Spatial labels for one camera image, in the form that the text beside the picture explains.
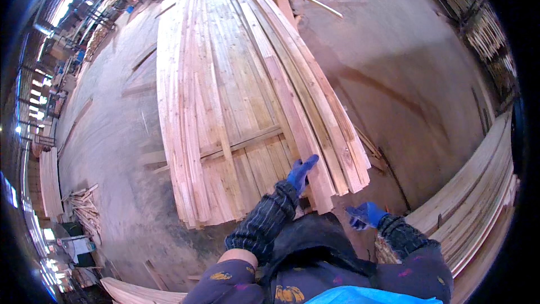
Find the blue glove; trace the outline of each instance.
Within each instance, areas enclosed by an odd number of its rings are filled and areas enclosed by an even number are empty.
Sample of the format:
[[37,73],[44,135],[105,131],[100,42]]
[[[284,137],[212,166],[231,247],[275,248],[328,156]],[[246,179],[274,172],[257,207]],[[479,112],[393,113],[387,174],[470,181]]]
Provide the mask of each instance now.
[[301,159],[298,159],[293,164],[293,169],[291,172],[289,172],[289,175],[287,175],[287,182],[293,185],[294,189],[296,189],[296,197],[300,197],[300,195],[304,192],[304,189],[306,189],[307,186],[307,172],[313,168],[315,163],[319,160],[319,156],[317,154],[311,155],[306,162],[302,163]]
[[345,210],[351,216],[350,226],[358,231],[367,227],[376,228],[379,221],[388,214],[373,202],[364,202],[356,208],[347,207]]

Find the stack of wooden planks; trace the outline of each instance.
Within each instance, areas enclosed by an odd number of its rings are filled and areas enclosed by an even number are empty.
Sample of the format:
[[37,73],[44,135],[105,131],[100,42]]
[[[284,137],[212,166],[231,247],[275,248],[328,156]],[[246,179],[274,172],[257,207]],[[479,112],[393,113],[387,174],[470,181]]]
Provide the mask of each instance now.
[[69,195],[69,202],[73,212],[79,218],[85,230],[94,236],[99,236],[101,225],[99,221],[98,209],[93,203],[94,190],[98,185],[91,188],[85,188]]
[[[470,280],[470,274],[477,272],[469,264],[481,264],[484,255],[492,255],[493,261],[493,249],[498,251],[506,235],[518,184],[513,173],[510,128],[510,115],[503,114],[449,183],[405,217],[407,223],[441,242],[441,252],[454,278],[464,272],[468,274],[464,278]],[[376,248],[380,262],[400,262],[380,236]],[[482,265],[485,274],[489,267]],[[475,279],[473,285],[460,281],[467,289],[455,286],[455,291],[470,294],[481,280]]]
[[60,200],[58,184],[58,149],[52,147],[49,152],[39,156],[39,180],[45,216],[53,218],[64,213]]
[[105,290],[120,304],[179,304],[187,293],[148,289],[111,277],[101,279]]
[[160,16],[157,95],[179,217],[241,219],[298,158],[314,210],[369,183],[368,157],[321,68],[272,0],[177,0]]

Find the black apron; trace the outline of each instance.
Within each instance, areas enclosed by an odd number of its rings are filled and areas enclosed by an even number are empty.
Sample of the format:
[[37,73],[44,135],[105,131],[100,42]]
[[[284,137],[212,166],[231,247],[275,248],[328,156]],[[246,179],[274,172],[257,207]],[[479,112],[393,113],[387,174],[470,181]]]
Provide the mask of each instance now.
[[378,289],[377,264],[356,257],[353,246],[337,217],[316,212],[287,224],[274,241],[272,259],[262,267],[259,284],[265,289],[265,303],[273,303],[271,282],[276,274],[299,263],[326,261],[368,278]]

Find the glove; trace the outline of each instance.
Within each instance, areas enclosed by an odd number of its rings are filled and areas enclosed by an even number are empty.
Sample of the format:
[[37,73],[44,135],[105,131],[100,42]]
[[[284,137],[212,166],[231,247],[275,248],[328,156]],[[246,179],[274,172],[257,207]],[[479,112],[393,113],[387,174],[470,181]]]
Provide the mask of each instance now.
[[294,162],[293,169],[289,172],[289,175],[287,175],[287,182],[293,185],[294,189],[296,190],[297,198],[299,198],[304,192],[304,189],[306,189],[308,184],[306,177],[307,172],[313,168],[318,160],[319,156],[317,154],[313,154],[304,163],[302,163],[301,159]]
[[358,231],[367,227],[376,228],[379,221],[388,214],[373,202],[364,202],[356,208],[347,207],[345,210],[351,216],[350,226]]

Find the person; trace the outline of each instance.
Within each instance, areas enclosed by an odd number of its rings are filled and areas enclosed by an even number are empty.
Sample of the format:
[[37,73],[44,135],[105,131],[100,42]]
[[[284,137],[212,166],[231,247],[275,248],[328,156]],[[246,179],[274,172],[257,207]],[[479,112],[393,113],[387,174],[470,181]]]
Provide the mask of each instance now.
[[[225,238],[226,252],[185,297],[192,303],[450,303],[452,274],[440,243],[400,216],[366,202],[348,207],[357,230],[376,228],[401,264],[356,257],[332,213],[294,220],[307,172],[318,160],[294,163]],[[258,279],[255,271],[260,267]]]

